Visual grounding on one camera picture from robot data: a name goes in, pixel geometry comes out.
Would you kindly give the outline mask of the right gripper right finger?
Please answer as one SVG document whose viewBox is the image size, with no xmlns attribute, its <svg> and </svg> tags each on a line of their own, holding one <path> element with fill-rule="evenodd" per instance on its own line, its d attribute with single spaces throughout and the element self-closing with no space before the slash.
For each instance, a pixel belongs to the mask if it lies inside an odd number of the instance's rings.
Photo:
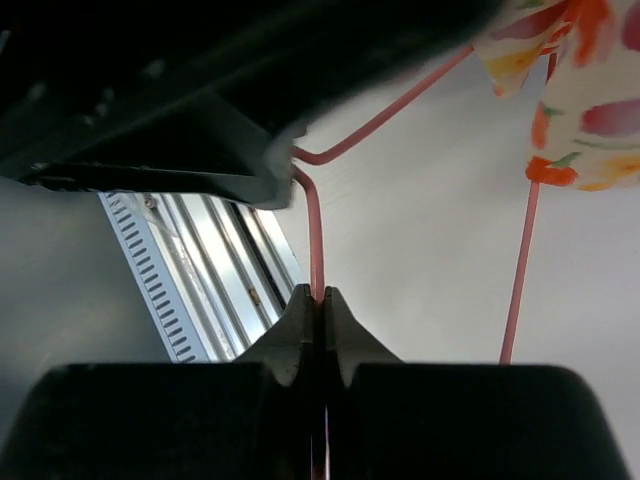
<svg viewBox="0 0 640 480">
<path fill-rule="evenodd" d="M 330 377 L 342 387 L 350 387 L 356 369 L 362 364 L 402 362 L 355 318 L 338 288 L 325 290 L 323 320 Z"/>
</svg>

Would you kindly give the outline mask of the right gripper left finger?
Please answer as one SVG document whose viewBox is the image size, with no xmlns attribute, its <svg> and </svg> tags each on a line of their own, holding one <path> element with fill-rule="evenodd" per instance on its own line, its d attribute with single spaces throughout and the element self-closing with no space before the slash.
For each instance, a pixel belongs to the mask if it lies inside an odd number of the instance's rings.
<svg viewBox="0 0 640 480">
<path fill-rule="evenodd" d="M 314 300 L 308 284 L 297 285 L 282 316 L 235 363 L 266 365 L 280 385 L 298 376 L 305 345 L 313 344 Z"/>
</svg>

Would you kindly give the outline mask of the orange floral skirt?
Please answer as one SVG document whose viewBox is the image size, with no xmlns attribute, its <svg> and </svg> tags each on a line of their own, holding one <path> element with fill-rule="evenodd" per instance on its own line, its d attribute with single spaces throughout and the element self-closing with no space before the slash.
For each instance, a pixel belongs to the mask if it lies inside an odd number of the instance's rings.
<svg viewBox="0 0 640 480">
<path fill-rule="evenodd" d="M 508 1 L 472 45 L 499 97 L 519 91 L 541 57 L 555 60 L 531 124 L 529 180 L 638 186 L 638 2 Z"/>
</svg>

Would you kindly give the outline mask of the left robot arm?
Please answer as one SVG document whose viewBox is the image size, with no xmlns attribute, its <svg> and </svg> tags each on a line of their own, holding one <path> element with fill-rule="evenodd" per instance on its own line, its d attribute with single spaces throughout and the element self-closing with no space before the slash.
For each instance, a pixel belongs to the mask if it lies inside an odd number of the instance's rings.
<svg viewBox="0 0 640 480">
<path fill-rule="evenodd" d="M 499 1 L 5 1 L 1 174 L 54 191 L 289 205 L 332 107 L 453 49 Z"/>
</svg>

